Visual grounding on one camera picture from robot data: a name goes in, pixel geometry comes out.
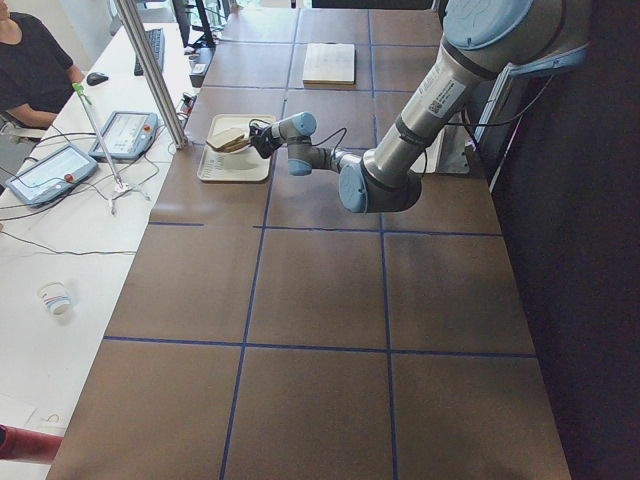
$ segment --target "light blue joint cap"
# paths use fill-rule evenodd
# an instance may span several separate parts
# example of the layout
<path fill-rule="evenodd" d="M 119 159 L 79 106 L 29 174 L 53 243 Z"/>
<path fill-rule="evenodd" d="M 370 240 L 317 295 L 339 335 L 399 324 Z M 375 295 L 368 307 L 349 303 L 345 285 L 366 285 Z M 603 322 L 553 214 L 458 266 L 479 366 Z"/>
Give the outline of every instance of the light blue joint cap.
<path fill-rule="evenodd" d="M 546 77 L 548 75 L 556 75 L 579 67 L 586 57 L 587 45 L 583 45 L 569 52 L 512 68 L 509 71 L 509 75 L 512 77 Z"/>
<path fill-rule="evenodd" d="M 316 117 L 309 112 L 301 112 L 291 119 L 293 126 L 300 132 L 300 135 L 310 137 L 316 131 Z"/>
<path fill-rule="evenodd" d="M 298 158 L 289 159 L 289 173 L 294 177 L 303 177 L 311 174 L 311 165 Z"/>
<path fill-rule="evenodd" d="M 367 213 L 369 199 L 360 165 L 348 164 L 340 172 L 340 200 L 353 213 Z"/>
<path fill-rule="evenodd" d="M 451 0 L 444 36 L 460 50 L 487 47 L 508 35 L 531 10 L 533 0 Z"/>

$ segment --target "red cylinder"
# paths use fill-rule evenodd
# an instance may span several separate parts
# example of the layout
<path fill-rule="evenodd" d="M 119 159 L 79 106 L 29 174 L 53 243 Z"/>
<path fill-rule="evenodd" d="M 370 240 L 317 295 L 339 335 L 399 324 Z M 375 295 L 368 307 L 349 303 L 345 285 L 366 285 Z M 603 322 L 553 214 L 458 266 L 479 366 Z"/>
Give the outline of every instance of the red cylinder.
<path fill-rule="evenodd" d="M 0 425 L 0 460 L 50 464 L 62 437 Z"/>

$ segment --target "robotic arm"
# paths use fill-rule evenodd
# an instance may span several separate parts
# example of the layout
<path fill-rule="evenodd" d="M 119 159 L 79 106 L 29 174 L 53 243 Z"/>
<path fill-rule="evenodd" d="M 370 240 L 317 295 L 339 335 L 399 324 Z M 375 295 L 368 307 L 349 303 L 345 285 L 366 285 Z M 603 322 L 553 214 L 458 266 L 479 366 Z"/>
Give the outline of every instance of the robotic arm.
<path fill-rule="evenodd" d="M 422 188 L 411 165 L 478 84 L 508 63 L 531 76 L 575 68 L 586 55 L 590 13 L 590 0 L 450 0 L 436 63 L 375 149 L 360 157 L 313 146 L 316 120 L 307 112 L 251 126 L 251 144 L 263 158 L 287 145 L 292 175 L 339 173 L 340 199 L 351 212 L 406 210 Z"/>

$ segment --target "keyboard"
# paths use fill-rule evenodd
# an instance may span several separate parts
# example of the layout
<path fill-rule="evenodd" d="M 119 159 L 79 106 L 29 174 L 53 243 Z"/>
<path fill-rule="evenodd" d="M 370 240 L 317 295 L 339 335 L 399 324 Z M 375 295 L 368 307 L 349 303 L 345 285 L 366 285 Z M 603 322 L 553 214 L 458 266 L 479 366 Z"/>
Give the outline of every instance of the keyboard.
<path fill-rule="evenodd" d="M 158 62 L 158 66 L 162 72 L 162 68 L 164 67 L 164 32 L 161 28 L 154 28 L 153 30 L 145 31 L 144 33 L 147 34 L 149 45 L 151 45 L 151 51 L 153 52 L 154 57 L 156 57 L 156 61 Z M 133 69 L 133 74 L 136 77 L 139 77 L 143 73 L 140 59 L 136 56 L 136 65 Z"/>

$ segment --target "computer mouse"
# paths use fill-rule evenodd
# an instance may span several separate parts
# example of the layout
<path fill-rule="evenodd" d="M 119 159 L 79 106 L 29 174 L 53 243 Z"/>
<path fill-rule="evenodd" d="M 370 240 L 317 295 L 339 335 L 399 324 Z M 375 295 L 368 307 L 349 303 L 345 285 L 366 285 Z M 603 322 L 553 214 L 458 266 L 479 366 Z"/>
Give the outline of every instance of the computer mouse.
<path fill-rule="evenodd" d="M 102 72 L 91 72 L 87 75 L 87 85 L 100 85 L 102 82 L 109 80 L 109 76 Z"/>

